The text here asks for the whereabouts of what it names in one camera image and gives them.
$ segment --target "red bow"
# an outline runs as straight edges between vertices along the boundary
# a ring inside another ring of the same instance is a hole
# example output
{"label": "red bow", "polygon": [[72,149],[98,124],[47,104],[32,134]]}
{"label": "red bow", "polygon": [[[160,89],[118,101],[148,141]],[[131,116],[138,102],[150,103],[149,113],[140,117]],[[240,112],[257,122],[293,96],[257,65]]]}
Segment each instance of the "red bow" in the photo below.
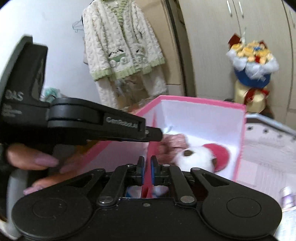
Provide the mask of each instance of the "red bow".
{"label": "red bow", "polygon": [[244,104],[247,104],[247,103],[251,103],[253,102],[254,100],[254,95],[255,95],[255,91],[258,90],[260,91],[262,94],[265,95],[265,98],[268,97],[269,95],[269,91],[266,90],[266,89],[257,89],[257,88],[250,88],[244,98]]}

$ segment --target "pink fingernail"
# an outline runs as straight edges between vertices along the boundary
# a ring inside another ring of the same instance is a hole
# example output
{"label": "pink fingernail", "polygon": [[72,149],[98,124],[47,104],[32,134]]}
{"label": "pink fingernail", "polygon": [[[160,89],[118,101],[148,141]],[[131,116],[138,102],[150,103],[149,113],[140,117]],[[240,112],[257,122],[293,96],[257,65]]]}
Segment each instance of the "pink fingernail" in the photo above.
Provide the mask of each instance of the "pink fingernail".
{"label": "pink fingernail", "polygon": [[67,165],[64,165],[64,166],[59,170],[59,172],[60,172],[61,174],[64,174],[64,173],[66,173],[66,172],[75,171],[75,170],[77,170],[77,169],[79,169],[79,165],[78,165],[78,163],[77,163],[77,162],[71,162],[71,163],[69,163],[69,164],[67,164]]}
{"label": "pink fingernail", "polygon": [[24,191],[23,191],[23,194],[24,195],[28,195],[30,193],[33,193],[33,192],[37,192],[39,190],[43,189],[43,187],[41,185],[36,185],[34,187],[29,187],[29,188],[26,188]]}
{"label": "pink fingernail", "polygon": [[37,165],[44,166],[44,167],[55,167],[59,164],[59,160],[54,158],[51,155],[47,155],[44,153],[39,153],[36,157],[34,162]]}

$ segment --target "metal handle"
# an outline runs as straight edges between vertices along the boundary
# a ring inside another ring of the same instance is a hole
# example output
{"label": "metal handle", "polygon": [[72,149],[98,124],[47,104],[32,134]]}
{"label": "metal handle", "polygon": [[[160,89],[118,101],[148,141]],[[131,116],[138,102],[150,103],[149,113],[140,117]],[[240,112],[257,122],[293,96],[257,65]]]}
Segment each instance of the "metal handle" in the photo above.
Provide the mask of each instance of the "metal handle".
{"label": "metal handle", "polygon": [[229,5],[229,1],[227,0],[226,2],[227,2],[229,14],[232,17],[232,12],[231,12],[231,8],[230,8],[230,5]]}
{"label": "metal handle", "polygon": [[292,10],[290,9],[290,14],[291,14],[291,18],[292,18],[292,23],[293,23],[293,28],[295,28],[295,21],[294,21],[294,17],[293,17],[293,13]]}
{"label": "metal handle", "polygon": [[241,14],[242,14],[242,18],[243,18],[244,17],[244,13],[242,11],[242,5],[241,5],[240,1],[239,1],[239,9],[241,10]]}

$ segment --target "human hand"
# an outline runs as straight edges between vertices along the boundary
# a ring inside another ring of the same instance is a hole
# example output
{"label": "human hand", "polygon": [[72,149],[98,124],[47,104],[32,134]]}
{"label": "human hand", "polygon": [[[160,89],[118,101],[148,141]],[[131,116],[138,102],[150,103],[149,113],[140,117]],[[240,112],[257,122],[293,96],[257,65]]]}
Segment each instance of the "human hand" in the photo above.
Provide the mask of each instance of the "human hand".
{"label": "human hand", "polygon": [[[23,170],[45,170],[48,167],[56,167],[59,164],[59,160],[53,156],[19,143],[8,147],[6,157],[11,165]],[[24,190],[24,194],[28,195],[77,176],[78,170],[81,167],[80,160],[81,154],[74,154],[65,161],[59,173],[35,181],[31,187]]]}

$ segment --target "cardigan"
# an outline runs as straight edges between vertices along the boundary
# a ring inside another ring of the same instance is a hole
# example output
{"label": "cardigan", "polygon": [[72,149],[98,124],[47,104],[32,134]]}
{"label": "cardigan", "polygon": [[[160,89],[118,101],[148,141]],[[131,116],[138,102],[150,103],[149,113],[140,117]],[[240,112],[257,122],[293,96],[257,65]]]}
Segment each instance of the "cardigan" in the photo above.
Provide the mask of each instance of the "cardigan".
{"label": "cardigan", "polygon": [[86,56],[94,80],[121,79],[165,63],[156,36],[134,0],[117,0],[112,8],[94,0],[84,9]]}

